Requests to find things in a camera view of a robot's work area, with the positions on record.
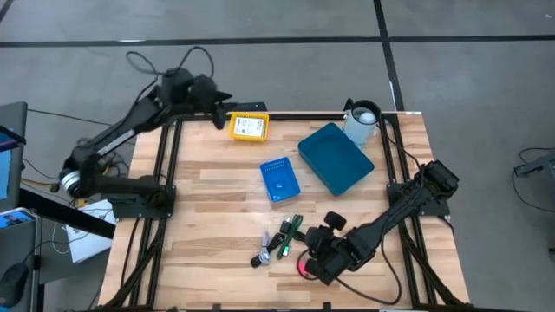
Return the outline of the black metal table frame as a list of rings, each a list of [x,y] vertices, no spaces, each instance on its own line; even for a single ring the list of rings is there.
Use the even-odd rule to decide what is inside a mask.
[[[348,227],[355,227],[388,207],[387,185],[406,179],[417,163],[433,157],[422,116],[411,112],[396,118],[412,159],[401,163],[398,152],[385,154],[381,138],[372,137],[365,153],[375,170],[339,197],[303,162],[297,145],[330,122],[341,123],[340,113],[274,113],[261,143],[234,140],[209,121],[186,121],[177,154],[171,152],[171,134],[157,130],[141,135],[131,176],[161,170],[176,186],[177,201],[166,226],[158,278],[144,275],[125,305],[299,312],[321,309],[325,303],[337,310],[379,309],[383,301],[396,300],[399,308],[408,308],[414,299],[411,286],[417,288],[415,297],[425,302],[427,283],[419,269],[405,270],[396,231],[388,234],[370,263],[331,285],[298,275],[296,260],[303,246],[297,242],[287,257],[256,269],[250,265],[262,236],[275,233],[286,218],[300,214],[304,227],[311,227],[335,211]],[[290,159],[301,193],[271,202],[259,167],[283,157]]]

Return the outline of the blue plastic basket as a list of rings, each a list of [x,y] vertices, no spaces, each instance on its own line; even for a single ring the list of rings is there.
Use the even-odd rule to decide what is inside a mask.
[[[288,157],[263,163],[259,169],[271,202],[283,201],[301,193],[297,177]]]

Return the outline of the white paper box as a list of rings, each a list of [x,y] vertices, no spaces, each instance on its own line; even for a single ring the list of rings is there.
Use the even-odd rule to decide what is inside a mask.
[[[85,212],[89,216],[107,221],[112,225],[116,224],[113,206],[107,199],[83,206],[80,208],[80,211]],[[111,238],[91,234],[68,225],[65,225],[64,228],[70,242],[69,253],[73,263],[81,263],[110,249],[112,246]]]

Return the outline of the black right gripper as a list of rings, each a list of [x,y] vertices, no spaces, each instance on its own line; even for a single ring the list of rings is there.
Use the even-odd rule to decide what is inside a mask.
[[[344,237],[335,238],[330,227],[319,225],[310,227],[304,242],[312,253],[331,249],[325,267],[314,258],[304,261],[304,276],[330,285],[345,270],[358,270],[369,259],[369,245],[359,231],[349,231]]]

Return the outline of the black metal bar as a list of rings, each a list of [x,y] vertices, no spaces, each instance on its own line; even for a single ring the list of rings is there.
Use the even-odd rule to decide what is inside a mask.
[[[35,211],[42,218],[66,224],[78,230],[86,231],[100,237],[112,239],[115,225],[85,212],[69,208],[34,192],[21,189],[18,203],[24,208]]]

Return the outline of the grey laptop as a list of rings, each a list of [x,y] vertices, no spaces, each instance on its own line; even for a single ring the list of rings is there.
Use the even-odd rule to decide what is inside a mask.
[[[25,137],[28,104],[24,101],[0,105],[0,126]],[[0,152],[0,212],[17,207],[23,170],[23,150]]]

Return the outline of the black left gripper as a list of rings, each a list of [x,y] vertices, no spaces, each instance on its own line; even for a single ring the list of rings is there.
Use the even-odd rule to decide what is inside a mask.
[[[231,94],[217,90],[212,78],[199,75],[189,89],[189,102],[194,113],[213,113],[213,124],[222,130],[227,121],[227,112],[222,103],[232,98]]]

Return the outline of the black power strip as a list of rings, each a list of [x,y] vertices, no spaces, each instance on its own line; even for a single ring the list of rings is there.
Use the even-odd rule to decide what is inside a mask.
[[[220,106],[226,112],[267,112],[264,102],[223,102]]]

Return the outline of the yellow plastic basket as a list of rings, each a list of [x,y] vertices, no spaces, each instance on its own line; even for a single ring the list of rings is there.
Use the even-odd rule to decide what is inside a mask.
[[[263,138],[255,138],[255,137],[243,137],[243,136],[234,135],[232,133],[232,129],[233,129],[233,126],[235,124],[235,119],[237,117],[250,117],[250,118],[264,119],[264,122],[265,122],[264,137]],[[268,115],[268,114],[253,113],[253,112],[233,112],[231,114],[231,119],[230,119],[229,134],[235,140],[263,142],[267,139],[269,123],[270,123],[270,115]]]

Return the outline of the device with blue screen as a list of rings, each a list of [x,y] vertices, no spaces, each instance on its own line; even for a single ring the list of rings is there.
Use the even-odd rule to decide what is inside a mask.
[[[9,229],[21,224],[32,223],[38,216],[31,210],[17,207],[11,210],[0,212],[0,230]]]

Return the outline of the black computer mouse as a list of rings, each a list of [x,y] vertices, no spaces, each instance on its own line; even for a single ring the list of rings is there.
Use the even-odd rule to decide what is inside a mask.
[[[11,265],[0,277],[0,307],[12,308],[23,297],[29,268],[24,263]]]

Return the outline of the teal plastic tray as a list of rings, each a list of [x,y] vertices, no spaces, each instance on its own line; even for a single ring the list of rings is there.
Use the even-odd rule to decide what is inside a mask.
[[[341,196],[375,169],[374,163],[332,122],[301,140],[297,150],[334,196]]]

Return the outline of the pale cylinder container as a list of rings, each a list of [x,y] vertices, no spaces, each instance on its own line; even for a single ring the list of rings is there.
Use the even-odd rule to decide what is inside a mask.
[[[343,132],[357,147],[363,148],[369,138],[375,135],[381,119],[382,110],[373,101],[353,101],[350,98],[346,100],[343,110],[345,111],[343,117]],[[359,122],[359,116],[363,112],[372,112],[376,116],[377,122],[373,126],[361,124]]]

